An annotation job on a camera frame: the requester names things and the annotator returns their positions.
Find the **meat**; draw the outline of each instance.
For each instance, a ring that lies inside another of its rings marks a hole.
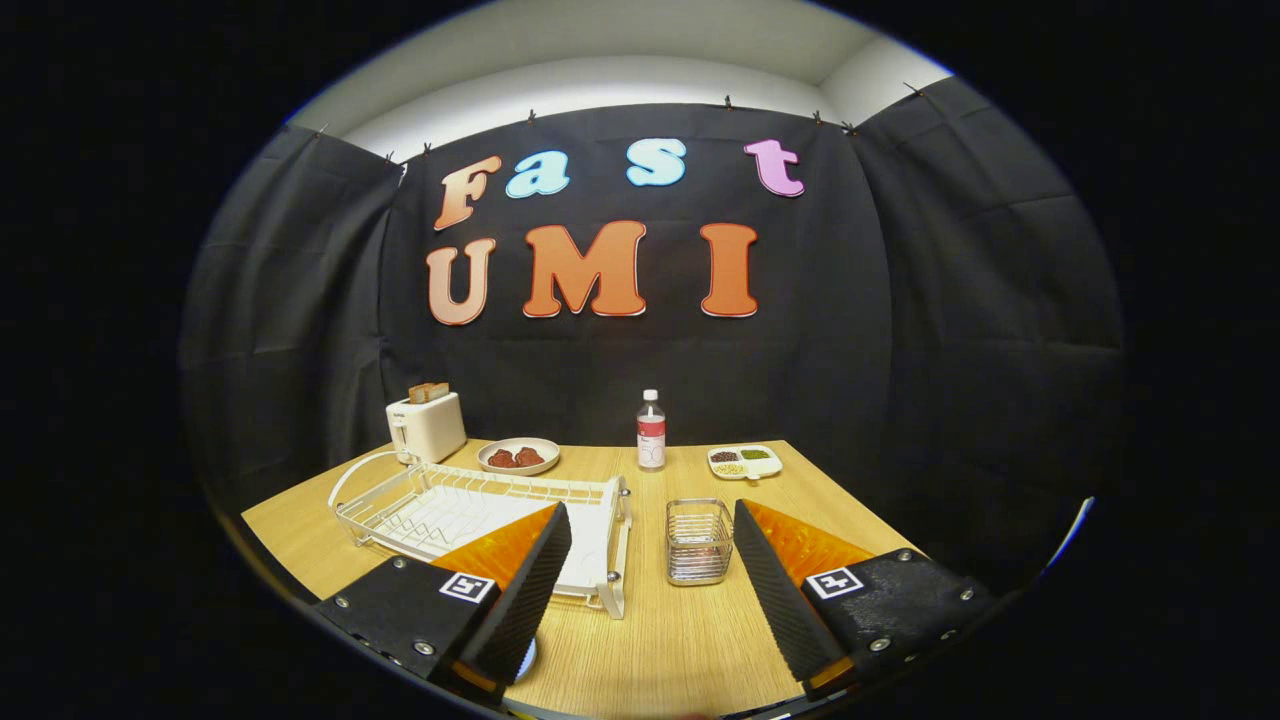
[[[532,447],[525,447],[520,452],[516,454],[516,464],[520,468],[529,468],[531,465],[541,465],[543,462],[545,462],[545,460],[543,460],[543,456],[538,455],[538,451],[534,450]]]
[[[499,450],[498,452],[494,452],[493,455],[489,456],[489,460],[486,460],[486,462],[489,462],[494,468],[520,468],[520,462],[517,462],[516,459],[511,456],[509,450]]]

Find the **toast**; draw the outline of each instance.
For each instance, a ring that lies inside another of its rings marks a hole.
[[[449,395],[449,383],[422,383],[408,388],[410,405],[421,405]]]

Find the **plastic bottle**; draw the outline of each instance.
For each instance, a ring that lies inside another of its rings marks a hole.
[[[667,414],[658,407],[658,391],[644,391],[644,405],[636,413],[636,450],[640,469],[662,470],[667,464]]]

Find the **bottle label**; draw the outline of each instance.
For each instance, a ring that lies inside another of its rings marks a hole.
[[[636,448],[641,468],[662,468],[667,462],[667,421],[636,421]]]
[[[667,420],[636,420],[636,434],[640,437],[666,437]]]

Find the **wooden table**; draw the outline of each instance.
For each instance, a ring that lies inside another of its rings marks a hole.
[[[440,464],[477,470],[476,452],[488,442],[471,439]],[[718,497],[732,511],[739,498],[749,498],[877,555],[914,546],[788,443],[759,445],[772,448],[783,468],[755,483],[713,475],[707,464],[712,446],[667,448],[667,466],[659,473],[639,470],[635,447],[561,447],[559,462],[545,477],[603,482],[623,474],[631,487],[626,616],[613,620],[604,610],[584,607],[581,600],[553,596],[538,629],[538,661],[508,688],[508,700],[561,714],[652,719],[686,712],[717,716],[801,694],[737,552],[719,584],[667,582],[667,502]],[[243,514],[276,560],[320,598],[392,555],[376,543],[356,547],[325,502],[342,473],[361,457]],[[402,469],[394,456],[374,459],[352,475],[338,500],[355,497]]]

